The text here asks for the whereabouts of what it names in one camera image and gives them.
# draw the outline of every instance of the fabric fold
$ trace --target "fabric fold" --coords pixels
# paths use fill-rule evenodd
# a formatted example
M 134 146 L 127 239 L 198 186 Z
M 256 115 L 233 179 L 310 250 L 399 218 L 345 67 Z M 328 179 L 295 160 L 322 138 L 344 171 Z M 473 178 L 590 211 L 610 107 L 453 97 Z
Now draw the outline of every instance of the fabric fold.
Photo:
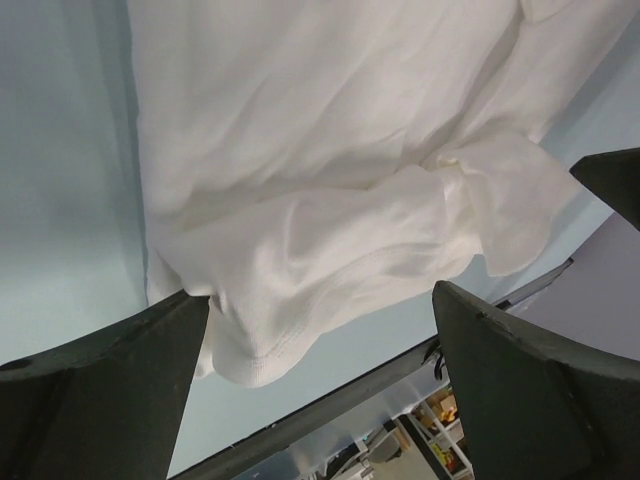
M 538 145 L 491 132 L 441 152 L 429 170 L 411 165 L 368 190 L 278 197 L 193 230 L 156 231 L 156 245 L 190 294 L 219 299 L 198 374 L 255 387 L 320 335 L 429 291 L 476 254 L 492 274 L 522 268 L 576 191 Z

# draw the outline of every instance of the white cloth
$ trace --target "white cloth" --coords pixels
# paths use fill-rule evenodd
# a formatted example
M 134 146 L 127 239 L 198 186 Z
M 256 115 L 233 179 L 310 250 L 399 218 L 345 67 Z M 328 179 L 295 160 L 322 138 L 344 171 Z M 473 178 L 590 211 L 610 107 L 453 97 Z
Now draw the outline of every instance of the white cloth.
M 640 0 L 130 0 L 148 294 L 212 297 L 198 376 L 542 251 L 576 183 L 537 142 Z

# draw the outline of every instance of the light gray wall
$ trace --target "light gray wall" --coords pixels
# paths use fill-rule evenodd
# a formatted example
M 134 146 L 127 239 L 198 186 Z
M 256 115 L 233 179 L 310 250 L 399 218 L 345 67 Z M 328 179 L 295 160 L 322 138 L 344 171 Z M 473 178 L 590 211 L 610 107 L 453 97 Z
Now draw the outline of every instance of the light gray wall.
M 549 288 L 512 313 L 585 345 L 640 360 L 640 232 L 613 215 Z

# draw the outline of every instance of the white fabric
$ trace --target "white fabric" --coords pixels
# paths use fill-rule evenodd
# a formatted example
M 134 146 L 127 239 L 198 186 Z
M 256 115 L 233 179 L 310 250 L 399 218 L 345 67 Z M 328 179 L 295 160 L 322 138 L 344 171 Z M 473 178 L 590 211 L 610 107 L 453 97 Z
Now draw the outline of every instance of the white fabric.
M 130 0 L 149 297 L 212 297 L 198 376 L 542 251 L 537 142 L 640 0 Z

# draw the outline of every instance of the shelving unit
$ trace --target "shelving unit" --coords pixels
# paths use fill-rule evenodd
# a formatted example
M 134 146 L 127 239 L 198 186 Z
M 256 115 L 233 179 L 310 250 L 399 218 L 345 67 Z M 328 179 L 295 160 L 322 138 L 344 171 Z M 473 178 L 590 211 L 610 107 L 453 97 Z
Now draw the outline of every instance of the shelving unit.
M 441 393 L 442 390 L 449 388 L 449 384 L 445 384 L 445 386 L 439 392 L 436 392 L 434 396 Z M 416 426 L 418 432 L 427 442 L 429 448 L 432 449 L 435 456 L 439 459 L 451 480 L 473 480 L 473 466 L 463 449 L 460 447 L 460 444 L 464 442 L 464 431 L 462 429 L 460 419 L 456 418 L 445 426 L 436 412 L 434 412 L 429 405 L 428 400 L 429 399 L 425 399 L 425 401 L 421 402 L 418 408 L 414 411 L 414 414 L 410 415 L 411 422 Z M 428 418 L 431 428 L 427 428 L 423 421 L 418 419 L 418 416 L 416 416 L 417 413 L 420 413 L 420 417 Z M 433 427 L 437 429 L 437 432 L 433 432 L 431 430 Z M 459 460 L 462 468 L 458 471 L 454 470 L 454 472 L 452 472 L 446 460 L 447 458 Z

